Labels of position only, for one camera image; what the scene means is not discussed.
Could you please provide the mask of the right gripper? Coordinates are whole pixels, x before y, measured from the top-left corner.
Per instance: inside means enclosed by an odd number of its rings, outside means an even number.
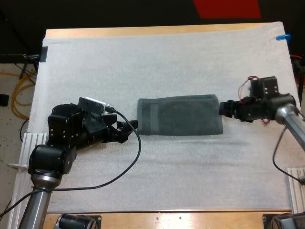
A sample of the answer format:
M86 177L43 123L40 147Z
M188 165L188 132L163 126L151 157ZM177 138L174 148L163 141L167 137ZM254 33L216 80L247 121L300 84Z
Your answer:
M244 97L239 102L228 100L220 102L221 115L252 123L255 120L274 120L274 112L270 111L266 103L256 97Z

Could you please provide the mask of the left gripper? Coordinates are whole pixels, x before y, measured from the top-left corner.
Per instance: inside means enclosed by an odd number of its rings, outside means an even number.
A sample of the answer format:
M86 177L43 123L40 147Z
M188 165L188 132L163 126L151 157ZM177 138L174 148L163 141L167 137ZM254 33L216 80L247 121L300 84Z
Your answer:
M118 121L115 114L93 114L88 112L82 123L82 144L98 144L128 140L130 131L138 128L137 120Z

